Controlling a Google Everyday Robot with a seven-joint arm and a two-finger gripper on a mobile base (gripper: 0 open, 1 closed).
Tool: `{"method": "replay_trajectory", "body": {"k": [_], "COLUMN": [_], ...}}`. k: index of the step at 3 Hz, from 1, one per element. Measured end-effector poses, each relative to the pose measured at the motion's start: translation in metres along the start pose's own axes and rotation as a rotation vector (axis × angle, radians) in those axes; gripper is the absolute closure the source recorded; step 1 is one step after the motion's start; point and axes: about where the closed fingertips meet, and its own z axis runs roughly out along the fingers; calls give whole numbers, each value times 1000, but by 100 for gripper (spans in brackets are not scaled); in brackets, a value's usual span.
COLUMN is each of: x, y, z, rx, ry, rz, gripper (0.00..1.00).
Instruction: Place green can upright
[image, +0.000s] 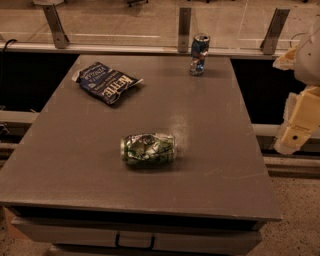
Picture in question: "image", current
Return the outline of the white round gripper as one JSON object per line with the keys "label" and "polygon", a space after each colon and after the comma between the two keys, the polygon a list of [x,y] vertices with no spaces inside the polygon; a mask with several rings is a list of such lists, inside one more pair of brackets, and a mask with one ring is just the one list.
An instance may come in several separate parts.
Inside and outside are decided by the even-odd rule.
{"label": "white round gripper", "polygon": [[290,155],[320,127],[320,18],[303,36],[298,47],[294,46],[278,57],[273,67],[284,71],[294,69],[295,78],[308,85],[299,94],[289,94],[283,123],[276,135],[275,150]]}

